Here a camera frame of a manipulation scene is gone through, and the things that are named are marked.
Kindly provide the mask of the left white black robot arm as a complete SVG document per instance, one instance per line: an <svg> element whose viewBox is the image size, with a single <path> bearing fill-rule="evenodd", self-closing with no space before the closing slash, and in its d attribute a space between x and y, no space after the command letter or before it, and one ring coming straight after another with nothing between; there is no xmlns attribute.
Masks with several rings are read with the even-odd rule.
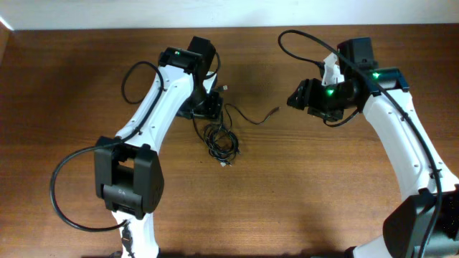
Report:
<svg viewBox="0 0 459 258"><path fill-rule="evenodd" d="M211 72L216 48L193 37L186 49L169 47L154 65L156 76L133 117L114 138L96 143L95 187L120 224L122 243L115 257L157 257L153 213L164 190L159 151L176 117L215 121L222 98Z"/></svg>

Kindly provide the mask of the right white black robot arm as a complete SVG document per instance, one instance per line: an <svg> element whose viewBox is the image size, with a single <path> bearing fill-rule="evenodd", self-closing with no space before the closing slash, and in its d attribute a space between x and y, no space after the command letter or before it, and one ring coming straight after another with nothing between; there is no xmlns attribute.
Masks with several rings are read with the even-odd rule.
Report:
<svg viewBox="0 0 459 258"><path fill-rule="evenodd" d="M448 257L458 253L458 178L423 128L409 86L397 68L381 68L370 38L350 39L319 63L321 76L303 80L287 104L330 127L362 114L379 136L396 173L402 203L382 235L350 247L346 257Z"/></svg>

